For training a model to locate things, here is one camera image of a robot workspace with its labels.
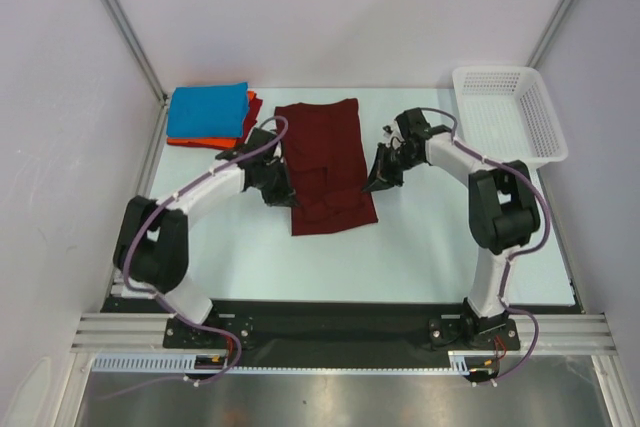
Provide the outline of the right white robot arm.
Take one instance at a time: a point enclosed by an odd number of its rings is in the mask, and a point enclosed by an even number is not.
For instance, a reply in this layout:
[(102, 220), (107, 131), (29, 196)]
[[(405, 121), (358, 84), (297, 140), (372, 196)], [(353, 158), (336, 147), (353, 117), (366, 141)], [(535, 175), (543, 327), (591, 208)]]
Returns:
[(363, 190), (389, 190), (404, 184), (412, 168), (437, 167), (459, 181), (468, 192), (468, 225), (478, 246), (478, 259), (469, 295), (463, 300), (460, 338), (484, 348), (509, 319), (507, 288), (513, 261), (533, 253), (532, 235), (547, 225), (546, 204), (533, 185), (527, 165), (501, 163), (468, 147), (451, 126), (432, 125), (427, 108), (413, 108), (383, 128), (372, 169)]

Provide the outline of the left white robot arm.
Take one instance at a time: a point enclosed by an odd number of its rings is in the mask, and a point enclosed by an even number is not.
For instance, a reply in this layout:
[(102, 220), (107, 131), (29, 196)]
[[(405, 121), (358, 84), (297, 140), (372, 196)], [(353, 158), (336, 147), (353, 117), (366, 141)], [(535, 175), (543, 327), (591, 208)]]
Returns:
[(222, 202), (249, 189), (269, 207), (298, 204), (282, 153), (283, 132), (255, 128), (247, 141), (218, 154), (186, 185), (159, 198), (127, 203), (113, 254), (126, 287), (149, 294), (179, 317), (199, 347), (220, 335), (214, 302), (188, 275), (189, 231)]

